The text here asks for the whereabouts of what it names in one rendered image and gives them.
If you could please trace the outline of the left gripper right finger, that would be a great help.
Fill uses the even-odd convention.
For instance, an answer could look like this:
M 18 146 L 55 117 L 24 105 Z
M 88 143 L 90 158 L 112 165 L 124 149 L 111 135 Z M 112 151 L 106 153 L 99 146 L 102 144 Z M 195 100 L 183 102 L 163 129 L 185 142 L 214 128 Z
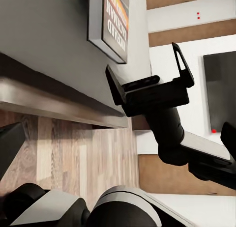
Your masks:
M 236 124 L 226 121 L 220 139 L 236 161 Z

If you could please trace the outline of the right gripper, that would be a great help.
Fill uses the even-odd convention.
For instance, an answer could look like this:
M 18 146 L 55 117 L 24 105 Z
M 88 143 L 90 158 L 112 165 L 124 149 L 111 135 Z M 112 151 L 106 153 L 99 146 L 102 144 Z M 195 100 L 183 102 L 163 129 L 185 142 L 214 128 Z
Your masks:
M 195 85 L 194 77 L 177 43 L 172 42 L 180 77 L 164 85 L 155 85 L 127 93 L 120 86 L 111 67 L 107 65 L 106 76 L 115 105 L 121 105 L 127 117 L 144 114 L 154 135 L 174 133 L 180 125 L 178 106 L 189 104 L 187 88 Z M 185 65 L 181 70 L 177 52 Z

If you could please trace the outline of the hardback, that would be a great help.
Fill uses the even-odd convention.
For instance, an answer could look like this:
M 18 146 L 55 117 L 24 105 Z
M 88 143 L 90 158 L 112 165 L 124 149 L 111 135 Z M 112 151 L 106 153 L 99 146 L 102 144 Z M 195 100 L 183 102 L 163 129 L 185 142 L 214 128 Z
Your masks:
M 116 64 L 127 64 L 129 0 L 88 0 L 87 42 Z

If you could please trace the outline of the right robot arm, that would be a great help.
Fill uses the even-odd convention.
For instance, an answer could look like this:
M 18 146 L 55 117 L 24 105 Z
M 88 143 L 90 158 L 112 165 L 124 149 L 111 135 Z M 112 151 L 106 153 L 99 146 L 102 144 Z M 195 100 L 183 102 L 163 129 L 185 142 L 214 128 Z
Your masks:
M 177 43 L 172 42 L 180 77 L 165 84 L 155 75 L 121 85 L 111 67 L 106 76 L 115 105 L 121 105 L 127 117 L 144 114 L 158 142 L 158 156 L 166 164 L 188 163 L 198 179 L 210 180 L 236 190 L 236 161 L 223 145 L 184 131 L 178 106 L 189 104 L 187 88 L 194 77 Z M 181 70 L 177 52 L 185 65 Z

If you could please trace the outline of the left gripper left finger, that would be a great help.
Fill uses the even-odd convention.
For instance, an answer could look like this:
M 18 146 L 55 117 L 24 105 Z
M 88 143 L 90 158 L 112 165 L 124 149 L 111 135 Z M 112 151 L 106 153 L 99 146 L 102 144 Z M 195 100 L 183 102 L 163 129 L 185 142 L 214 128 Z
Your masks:
M 0 181 L 26 140 L 21 122 L 0 127 Z

